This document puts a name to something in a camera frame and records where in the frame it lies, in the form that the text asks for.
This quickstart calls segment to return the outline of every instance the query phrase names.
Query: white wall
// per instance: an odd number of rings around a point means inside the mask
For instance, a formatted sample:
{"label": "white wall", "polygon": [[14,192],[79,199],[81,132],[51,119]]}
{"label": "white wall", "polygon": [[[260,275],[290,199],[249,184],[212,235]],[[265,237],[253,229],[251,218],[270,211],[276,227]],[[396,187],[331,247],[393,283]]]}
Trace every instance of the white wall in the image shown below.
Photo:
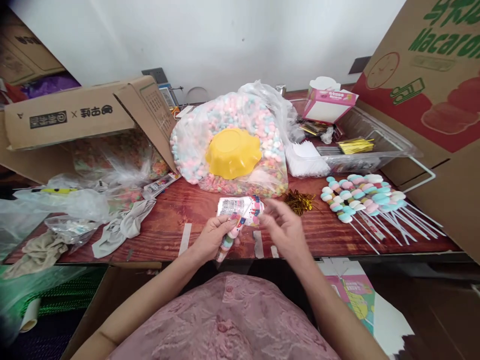
{"label": "white wall", "polygon": [[348,75],[354,59],[374,53],[404,2],[16,0],[10,6],[83,86],[163,67],[172,86],[203,87],[214,98],[256,79],[288,90],[306,89],[320,75],[354,83],[359,75]]}

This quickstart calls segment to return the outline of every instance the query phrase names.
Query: pink dress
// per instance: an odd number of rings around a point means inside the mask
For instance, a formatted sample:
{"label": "pink dress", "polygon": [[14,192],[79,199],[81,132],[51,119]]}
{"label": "pink dress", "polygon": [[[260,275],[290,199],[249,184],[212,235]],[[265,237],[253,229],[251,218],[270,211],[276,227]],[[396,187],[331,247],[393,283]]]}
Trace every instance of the pink dress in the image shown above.
{"label": "pink dress", "polygon": [[278,287],[231,272],[170,301],[109,358],[339,359]]}

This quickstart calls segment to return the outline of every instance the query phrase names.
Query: purple bag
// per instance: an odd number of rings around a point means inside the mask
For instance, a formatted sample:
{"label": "purple bag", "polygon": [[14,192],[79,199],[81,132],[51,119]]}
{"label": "purple bag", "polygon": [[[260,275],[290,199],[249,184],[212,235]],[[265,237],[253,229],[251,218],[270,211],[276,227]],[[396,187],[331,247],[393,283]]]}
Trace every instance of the purple bag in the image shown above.
{"label": "purple bag", "polygon": [[62,90],[78,88],[80,84],[70,74],[53,75],[32,81],[21,88],[29,99],[38,98],[43,95],[58,93]]}

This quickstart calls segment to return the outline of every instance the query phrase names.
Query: person's left hand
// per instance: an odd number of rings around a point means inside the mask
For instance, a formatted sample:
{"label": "person's left hand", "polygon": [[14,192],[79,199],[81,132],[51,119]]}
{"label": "person's left hand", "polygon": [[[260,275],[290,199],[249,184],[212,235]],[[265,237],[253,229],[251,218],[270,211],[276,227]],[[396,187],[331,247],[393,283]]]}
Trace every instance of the person's left hand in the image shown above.
{"label": "person's left hand", "polygon": [[[208,219],[200,236],[191,246],[192,251],[195,251],[196,256],[202,263],[215,258],[222,243],[222,238],[237,225],[237,220],[229,220],[229,218],[228,215],[221,215]],[[236,238],[234,244],[239,245],[240,240]]]}

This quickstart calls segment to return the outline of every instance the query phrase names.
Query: red wooden table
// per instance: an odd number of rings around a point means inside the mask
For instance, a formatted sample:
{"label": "red wooden table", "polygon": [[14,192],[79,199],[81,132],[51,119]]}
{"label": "red wooden table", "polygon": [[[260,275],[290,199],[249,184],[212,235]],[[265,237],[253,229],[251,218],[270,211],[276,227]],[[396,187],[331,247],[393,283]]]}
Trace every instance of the red wooden table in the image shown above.
{"label": "red wooden table", "polygon": [[[328,205],[318,196],[322,188],[327,185],[324,178],[297,179],[289,177],[289,188],[297,189],[301,193],[317,194],[315,205],[318,209],[306,212],[302,216],[303,228],[310,251],[314,257],[349,257],[360,255],[375,255],[375,252],[349,225],[341,223]],[[58,261],[65,263],[109,263],[125,262],[163,262],[172,261],[179,255],[180,243],[184,225],[192,224],[189,244],[198,237],[206,221],[214,217],[217,212],[219,198],[225,197],[219,193],[200,190],[197,185],[187,183],[183,178],[174,182],[164,193],[157,197],[157,203],[151,213],[141,223],[140,235],[127,239],[111,255],[101,259],[93,256],[91,245],[96,242],[102,233],[101,228],[90,239],[89,243],[79,248],[73,254],[65,253]],[[44,225],[39,226],[29,237],[38,236],[45,232]],[[234,246],[228,254],[228,259],[254,259],[255,241],[253,227],[244,227],[240,234],[240,246]],[[260,227],[263,253],[265,258],[272,257],[272,240],[268,232]],[[380,254],[419,254],[461,252],[462,250],[448,237],[427,240],[416,237],[418,242],[400,246],[388,236],[382,244],[375,248]],[[23,255],[21,246],[5,261],[13,264]]]}

